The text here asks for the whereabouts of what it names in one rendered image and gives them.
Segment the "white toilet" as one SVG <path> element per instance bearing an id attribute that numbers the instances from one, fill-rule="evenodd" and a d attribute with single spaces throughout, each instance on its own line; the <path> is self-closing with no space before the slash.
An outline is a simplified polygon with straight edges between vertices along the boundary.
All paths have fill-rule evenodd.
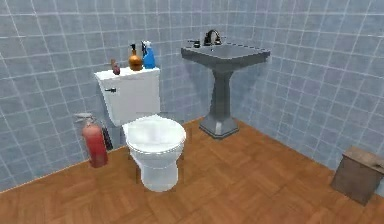
<path id="1" fill-rule="evenodd" d="M 111 122 L 123 129 L 143 185 L 164 192 L 178 182 L 177 160 L 186 140 L 184 127 L 160 110 L 160 69 L 122 68 L 95 74 Z"/>

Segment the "blue spray bottle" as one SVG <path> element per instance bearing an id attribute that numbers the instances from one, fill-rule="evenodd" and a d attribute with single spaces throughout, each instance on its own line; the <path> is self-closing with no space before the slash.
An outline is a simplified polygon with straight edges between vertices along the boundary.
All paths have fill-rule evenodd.
<path id="1" fill-rule="evenodd" d="M 151 47 L 150 41 L 143 41 L 142 42 L 142 59 L 143 59 L 143 66 L 145 69 L 153 69 L 156 67 L 155 64 L 155 57 L 154 52 Z"/>

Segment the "amber soap pump bottle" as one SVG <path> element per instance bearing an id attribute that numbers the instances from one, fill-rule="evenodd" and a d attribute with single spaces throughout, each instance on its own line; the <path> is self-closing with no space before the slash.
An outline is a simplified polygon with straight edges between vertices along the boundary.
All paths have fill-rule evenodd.
<path id="1" fill-rule="evenodd" d="M 131 55 L 128 58 L 128 63 L 132 71 L 140 71 L 143 69 L 142 59 L 137 55 L 135 44 L 131 44 Z"/>

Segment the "black sink faucet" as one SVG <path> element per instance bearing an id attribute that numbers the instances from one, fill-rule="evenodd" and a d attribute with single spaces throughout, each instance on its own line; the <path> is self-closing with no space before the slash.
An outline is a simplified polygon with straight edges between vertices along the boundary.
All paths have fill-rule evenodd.
<path id="1" fill-rule="evenodd" d="M 204 37 L 204 46 L 221 45 L 221 36 L 215 29 L 209 30 Z"/>

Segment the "red fire extinguisher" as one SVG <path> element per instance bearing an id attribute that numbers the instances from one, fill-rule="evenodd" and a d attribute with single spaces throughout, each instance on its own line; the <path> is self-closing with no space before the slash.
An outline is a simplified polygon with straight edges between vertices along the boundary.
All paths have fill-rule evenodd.
<path id="1" fill-rule="evenodd" d="M 82 138 L 88 149 L 89 162 L 93 168 L 100 168 L 108 163 L 107 143 L 103 125 L 92 113 L 74 114 L 76 123 L 82 123 Z"/>

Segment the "brown square bin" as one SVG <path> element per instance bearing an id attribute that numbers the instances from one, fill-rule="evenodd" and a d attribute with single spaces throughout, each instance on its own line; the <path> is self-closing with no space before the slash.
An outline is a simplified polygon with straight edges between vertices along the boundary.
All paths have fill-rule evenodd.
<path id="1" fill-rule="evenodd" d="M 342 160 L 330 186 L 365 206 L 384 178 L 384 158 L 351 146 Z"/>

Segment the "grey pedestal sink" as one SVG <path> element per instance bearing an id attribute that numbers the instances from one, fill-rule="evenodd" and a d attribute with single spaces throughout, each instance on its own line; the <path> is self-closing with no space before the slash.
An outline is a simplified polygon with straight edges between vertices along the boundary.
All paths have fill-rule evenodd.
<path id="1" fill-rule="evenodd" d="M 210 110 L 200 129 L 214 139 L 224 139 L 239 130 L 231 116 L 230 78 L 236 70 L 266 62 L 270 54 L 267 49 L 239 44 L 181 48 L 184 59 L 211 69 L 214 77 Z"/>

